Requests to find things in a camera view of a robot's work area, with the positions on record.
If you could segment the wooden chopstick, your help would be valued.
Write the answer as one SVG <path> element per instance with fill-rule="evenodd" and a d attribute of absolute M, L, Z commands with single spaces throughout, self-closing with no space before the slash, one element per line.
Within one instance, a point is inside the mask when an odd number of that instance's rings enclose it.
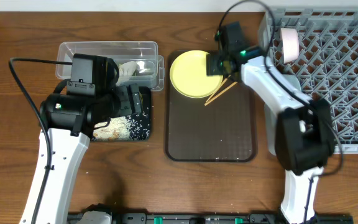
<path fill-rule="evenodd" d="M 214 100 L 219 98 L 221 95 L 225 94 L 228 90 L 230 90 L 232 87 L 234 87 L 236 85 L 237 85 L 237 82 L 234 82 L 234 83 L 230 84 L 228 87 L 226 87 L 224 90 L 220 91 L 219 93 L 211 95 L 211 97 L 204 103 L 204 105 L 205 106 L 209 105 Z"/>
<path fill-rule="evenodd" d="M 205 105 L 212 99 L 212 97 L 217 93 L 217 91 L 227 82 L 228 78 L 225 78 L 221 84 L 218 86 L 216 90 L 213 91 L 213 93 L 209 96 L 209 98 L 206 100 Z"/>

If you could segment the white tissue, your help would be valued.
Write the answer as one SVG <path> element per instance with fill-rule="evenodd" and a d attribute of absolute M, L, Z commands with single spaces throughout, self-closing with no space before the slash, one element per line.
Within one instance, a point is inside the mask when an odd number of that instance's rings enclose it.
<path fill-rule="evenodd" d="M 129 79 L 135 74 L 137 70 L 137 62 L 130 61 L 119 65 L 119 78 L 117 85 L 122 85 L 124 82 L 129 81 Z"/>

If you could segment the yellow plate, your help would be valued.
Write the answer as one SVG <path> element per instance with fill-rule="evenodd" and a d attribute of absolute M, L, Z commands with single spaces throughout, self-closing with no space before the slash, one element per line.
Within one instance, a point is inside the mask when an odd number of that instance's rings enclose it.
<path fill-rule="evenodd" d="M 180 54 L 170 67 L 170 81 L 184 96 L 204 98 L 214 93 L 223 81 L 223 76 L 207 76 L 206 56 L 208 52 L 190 50 Z"/>

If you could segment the pink bowl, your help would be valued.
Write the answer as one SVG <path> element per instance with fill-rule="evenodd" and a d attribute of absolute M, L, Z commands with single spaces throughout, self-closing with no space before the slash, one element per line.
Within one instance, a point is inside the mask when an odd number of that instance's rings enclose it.
<path fill-rule="evenodd" d="M 280 38 L 282 43 L 283 63 L 289 63 L 299 57 L 300 46 L 296 29 L 281 28 Z"/>

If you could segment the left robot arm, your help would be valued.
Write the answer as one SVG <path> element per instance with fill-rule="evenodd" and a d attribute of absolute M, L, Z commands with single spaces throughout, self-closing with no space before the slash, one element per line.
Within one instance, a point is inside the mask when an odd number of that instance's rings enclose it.
<path fill-rule="evenodd" d="M 119 86 L 133 75 L 134 62 L 74 54 L 71 75 L 39 107 L 21 82 L 19 88 L 39 121 L 39 155 L 21 223 L 65 223 L 79 166 L 95 130 L 113 118 L 142 112 L 136 84 Z"/>

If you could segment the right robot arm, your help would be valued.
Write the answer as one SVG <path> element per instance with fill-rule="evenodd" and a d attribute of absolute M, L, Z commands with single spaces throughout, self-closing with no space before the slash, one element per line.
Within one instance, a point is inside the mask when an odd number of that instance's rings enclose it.
<path fill-rule="evenodd" d="M 258 94 L 275 117 L 274 150 L 285 169 L 280 206 L 286 223 L 313 223 L 318 179 L 334 153 L 330 104 L 297 90 L 275 67 L 268 50 L 249 47 L 238 22 L 220 25 L 214 37 L 218 52 L 206 57 L 209 76 L 241 82 Z"/>

